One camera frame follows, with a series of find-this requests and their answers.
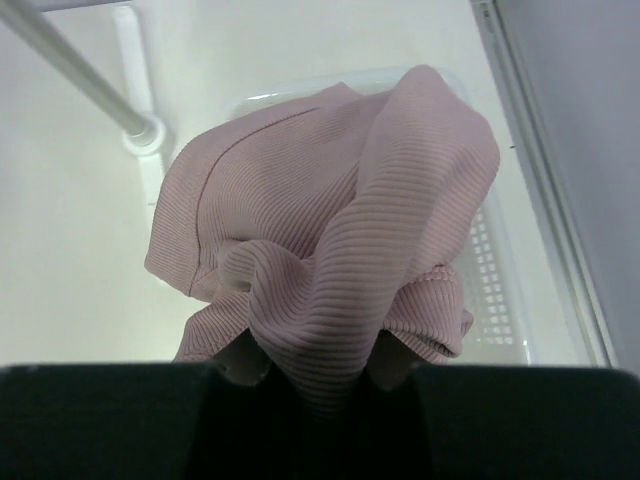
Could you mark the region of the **white plastic basket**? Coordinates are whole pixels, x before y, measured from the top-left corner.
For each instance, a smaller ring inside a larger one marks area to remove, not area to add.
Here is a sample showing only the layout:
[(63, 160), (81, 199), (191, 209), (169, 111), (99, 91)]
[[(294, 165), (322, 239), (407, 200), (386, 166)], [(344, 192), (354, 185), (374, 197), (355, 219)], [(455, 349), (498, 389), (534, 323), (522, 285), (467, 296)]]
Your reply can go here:
[[(275, 83), (231, 99), (223, 119), (247, 115), (307, 97), (337, 83), (365, 95), (394, 87), (406, 67), (382, 68)], [(517, 265), (498, 193), (491, 189), (472, 220), (464, 250), (454, 261), (464, 282), (464, 300), (474, 323), (462, 354), (451, 365), (577, 366), (575, 350), (559, 306), (532, 313), (524, 297), (525, 273)]]

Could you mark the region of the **white clothes rack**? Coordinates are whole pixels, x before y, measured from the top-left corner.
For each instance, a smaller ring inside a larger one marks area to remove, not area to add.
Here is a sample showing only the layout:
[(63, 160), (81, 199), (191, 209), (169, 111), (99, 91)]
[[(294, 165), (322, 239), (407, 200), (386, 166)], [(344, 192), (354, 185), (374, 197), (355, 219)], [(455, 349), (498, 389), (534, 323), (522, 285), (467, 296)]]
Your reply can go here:
[(137, 159), (144, 205), (153, 211), (172, 149), (170, 130), (156, 114), (146, 49), (135, 9), (117, 1), (116, 29), (127, 95), (109, 82), (44, 17), (45, 11), (93, 6), (93, 1), (42, 3), (3, 1), (1, 22), (57, 70), (122, 130), (124, 148)]

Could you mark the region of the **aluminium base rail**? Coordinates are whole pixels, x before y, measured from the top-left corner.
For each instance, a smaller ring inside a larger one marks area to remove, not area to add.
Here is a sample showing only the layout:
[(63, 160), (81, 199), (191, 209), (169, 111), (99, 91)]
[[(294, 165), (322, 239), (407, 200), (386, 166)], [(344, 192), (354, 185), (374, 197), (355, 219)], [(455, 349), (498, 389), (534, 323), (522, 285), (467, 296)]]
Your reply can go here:
[(553, 165), (546, 131), (524, 55), (509, 31), (502, 1), (472, 1), (483, 47), (494, 75), (514, 150), (532, 199), (576, 362), (620, 366), (568, 196)]

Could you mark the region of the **mauve pink tank top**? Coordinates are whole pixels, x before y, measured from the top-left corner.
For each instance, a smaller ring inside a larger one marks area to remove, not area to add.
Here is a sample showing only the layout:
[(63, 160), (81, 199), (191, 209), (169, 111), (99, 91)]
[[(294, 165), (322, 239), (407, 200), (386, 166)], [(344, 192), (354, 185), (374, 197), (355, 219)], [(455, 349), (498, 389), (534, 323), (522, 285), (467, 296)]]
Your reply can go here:
[(453, 263), (499, 164), (489, 122), (427, 65), (195, 137), (164, 177), (145, 259), (203, 303), (176, 360), (250, 333), (326, 420), (381, 332), (432, 364), (457, 357), (473, 318)]

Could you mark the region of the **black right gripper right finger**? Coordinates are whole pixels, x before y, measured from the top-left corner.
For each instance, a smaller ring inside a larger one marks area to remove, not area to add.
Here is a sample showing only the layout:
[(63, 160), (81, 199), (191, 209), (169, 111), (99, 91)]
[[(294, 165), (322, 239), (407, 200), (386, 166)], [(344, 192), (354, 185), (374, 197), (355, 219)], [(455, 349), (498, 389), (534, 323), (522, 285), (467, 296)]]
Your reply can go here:
[(639, 381), (615, 369), (419, 366), (367, 386), (350, 479), (635, 479)]

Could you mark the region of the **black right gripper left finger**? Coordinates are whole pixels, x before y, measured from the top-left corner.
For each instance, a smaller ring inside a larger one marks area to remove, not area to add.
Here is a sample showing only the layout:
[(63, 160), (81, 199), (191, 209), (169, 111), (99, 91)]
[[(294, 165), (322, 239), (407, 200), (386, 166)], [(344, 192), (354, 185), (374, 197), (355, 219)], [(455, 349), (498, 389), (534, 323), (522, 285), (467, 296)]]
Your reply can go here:
[(1, 372), (5, 479), (296, 479), (290, 395), (208, 364)]

